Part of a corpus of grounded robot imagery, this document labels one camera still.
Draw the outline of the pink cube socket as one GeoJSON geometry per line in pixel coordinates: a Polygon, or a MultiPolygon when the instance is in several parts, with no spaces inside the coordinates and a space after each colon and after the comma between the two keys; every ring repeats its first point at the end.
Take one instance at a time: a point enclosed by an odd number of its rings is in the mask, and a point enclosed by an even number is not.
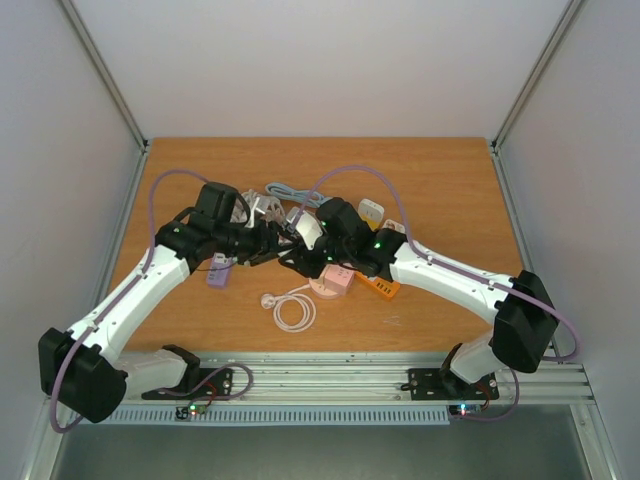
{"type": "Polygon", "coordinates": [[[327,266],[320,277],[322,286],[331,294],[346,295],[354,279],[354,271],[338,266],[327,266]]]}

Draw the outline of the yellow cube socket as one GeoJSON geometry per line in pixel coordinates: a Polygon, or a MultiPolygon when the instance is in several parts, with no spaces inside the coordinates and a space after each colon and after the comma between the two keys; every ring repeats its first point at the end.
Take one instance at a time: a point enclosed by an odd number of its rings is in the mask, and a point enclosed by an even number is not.
{"type": "Polygon", "coordinates": [[[380,221],[372,220],[372,219],[364,219],[364,222],[372,231],[375,231],[381,225],[380,221]]]}

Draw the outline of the white plug adapter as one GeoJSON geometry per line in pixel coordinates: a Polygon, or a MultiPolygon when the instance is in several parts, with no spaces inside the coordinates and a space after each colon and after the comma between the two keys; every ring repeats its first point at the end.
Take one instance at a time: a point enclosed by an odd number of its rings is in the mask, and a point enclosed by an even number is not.
{"type": "Polygon", "coordinates": [[[358,205],[357,212],[365,221],[374,221],[381,223],[384,219],[385,209],[382,205],[368,199],[363,198],[358,205]]]}

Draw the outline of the white cube socket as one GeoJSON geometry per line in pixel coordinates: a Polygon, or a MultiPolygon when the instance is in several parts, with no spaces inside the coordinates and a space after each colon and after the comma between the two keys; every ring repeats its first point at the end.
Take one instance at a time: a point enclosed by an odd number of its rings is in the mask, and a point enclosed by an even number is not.
{"type": "Polygon", "coordinates": [[[406,232],[406,229],[405,229],[403,224],[401,224],[399,222],[396,222],[396,221],[394,221],[392,219],[386,219],[385,222],[383,223],[382,227],[390,229],[390,230],[394,230],[394,231],[397,231],[397,232],[400,232],[400,233],[405,233],[406,232]]]}

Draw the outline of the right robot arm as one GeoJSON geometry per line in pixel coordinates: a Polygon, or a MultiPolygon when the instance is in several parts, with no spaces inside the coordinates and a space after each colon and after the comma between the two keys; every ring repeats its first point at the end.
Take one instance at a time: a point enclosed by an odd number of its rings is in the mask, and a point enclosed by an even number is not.
{"type": "Polygon", "coordinates": [[[317,278],[329,265],[346,265],[366,277],[415,287],[453,302],[483,319],[491,330],[452,349],[441,367],[441,383],[463,396],[476,382],[502,368],[534,373],[558,326],[542,280],[523,270],[516,277],[454,261],[410,241],[401,231],[373,230],[340,197],[314,214],[293,208],[285,225],[300,243],[281,265],[317,278]]]}

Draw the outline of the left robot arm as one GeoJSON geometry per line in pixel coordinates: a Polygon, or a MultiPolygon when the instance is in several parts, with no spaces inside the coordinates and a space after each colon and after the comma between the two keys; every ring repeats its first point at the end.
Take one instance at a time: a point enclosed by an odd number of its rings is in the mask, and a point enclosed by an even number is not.
{"type": "Polygon", "coordinates": [[[119,357],[138,327],[178,285],[215,254],[240,262],[270,261],[299,241],[275,221],[232,219],[243,200],[228,185],[205,184],[195,205],[151,231],[151,242],[130,274],[68,330],[49,329],[38,342],[40,382],[50,398],[50,422],[65,432],[58,405],[98,423],[121,401],[157,390],[189,398],[204,385],[200,361],[175,345],[125,363],[119,357]]]}

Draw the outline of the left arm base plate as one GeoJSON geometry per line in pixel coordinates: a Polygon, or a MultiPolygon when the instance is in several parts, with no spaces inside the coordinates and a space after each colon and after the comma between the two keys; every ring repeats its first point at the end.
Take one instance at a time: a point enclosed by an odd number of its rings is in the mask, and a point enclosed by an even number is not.
{"type": "Polygon", "coordinates": [[[177,386],[148,391],[143,393],[141,398],[143,400],[191,400],[211,396],[213,392],[226,396],[231,393],[232,386],[233,370],[231,368],[198,367],[189,369],[177,386]]]}

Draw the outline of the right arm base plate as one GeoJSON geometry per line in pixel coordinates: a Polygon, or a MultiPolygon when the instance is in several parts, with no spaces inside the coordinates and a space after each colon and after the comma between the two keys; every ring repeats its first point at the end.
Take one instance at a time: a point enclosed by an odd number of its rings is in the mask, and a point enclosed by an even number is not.
{"type": "Polygon", "coordinates": [[[454,375],[442,375],[439,368],[412,368],[407,371],[407,382],[400,386],[414,401],[497,400],[500,396],[494,374],[481,377],[475,383],[466,383],[454,375]]]}

